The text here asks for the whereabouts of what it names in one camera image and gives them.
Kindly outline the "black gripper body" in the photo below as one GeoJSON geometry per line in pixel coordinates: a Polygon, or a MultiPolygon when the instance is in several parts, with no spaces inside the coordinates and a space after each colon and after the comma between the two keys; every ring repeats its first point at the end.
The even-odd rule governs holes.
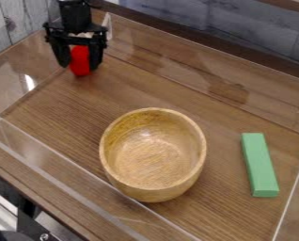
{"type": "Polygon", "coordinates": [[[92,21],[92,8],[88,0],[57,0],[60,19],[42,24],[45,42],[56,47],[84,45],[106,47],[108,28],[92,21]]]}

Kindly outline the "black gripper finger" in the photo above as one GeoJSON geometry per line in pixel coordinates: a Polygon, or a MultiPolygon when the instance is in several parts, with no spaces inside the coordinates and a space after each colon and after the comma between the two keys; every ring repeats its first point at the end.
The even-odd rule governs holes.
{"type": "Polygon", "coordinates": [[[96,43],[88,46],[89,49],[89,70],[94,71],[102,60],[102,52],[106,48],[105,43],[96,43]]]}
{"type": "Polygon", "coordinates": [[[72,59],[69,45],[60,40],[53,40],[50,42],[50,45],[52,45],[53,55],[54,55],[58,65],[62,68],[66,68],[70,63],[70,59],[72,59]]]}

